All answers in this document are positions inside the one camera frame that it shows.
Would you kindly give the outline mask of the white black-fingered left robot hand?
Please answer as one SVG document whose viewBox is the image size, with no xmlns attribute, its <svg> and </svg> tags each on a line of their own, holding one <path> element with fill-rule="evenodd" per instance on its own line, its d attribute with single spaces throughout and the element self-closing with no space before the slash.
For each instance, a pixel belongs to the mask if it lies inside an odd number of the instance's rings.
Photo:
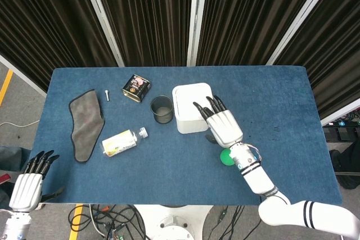
<svg viewBox="0 0 360 240">
<path fill-rule="evenodd" d="M 52 163 L 60 157 L 53 153 L 53 150 L 41 151 L 28 161 L 22 174 L 17 177 L 12 191 L 9 203 L 12 211 L 31 212 L 40 203 L 58 197 L 65 190 L 65 187 L 62 186 L 52 193 L 42 193 L 43 181 Z"/>
</svg>

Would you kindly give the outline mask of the white black-fingered right robot hand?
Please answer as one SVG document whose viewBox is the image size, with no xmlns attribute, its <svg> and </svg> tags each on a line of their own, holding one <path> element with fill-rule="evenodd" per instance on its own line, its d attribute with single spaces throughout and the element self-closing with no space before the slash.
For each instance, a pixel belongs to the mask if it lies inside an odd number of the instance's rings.
<svg viewBox="0 0 360 240">
<path fill-rule="evenodd" d="M 211 109 L 202 107 L 197 102 L 192 104 L 197 108 L 202 118 L 210 128 L 213 137 L 223 148 L 230 148 L 243 139 L 243 132 L 230 110 L 216 95 L 206 96 Z"/>
</svg>

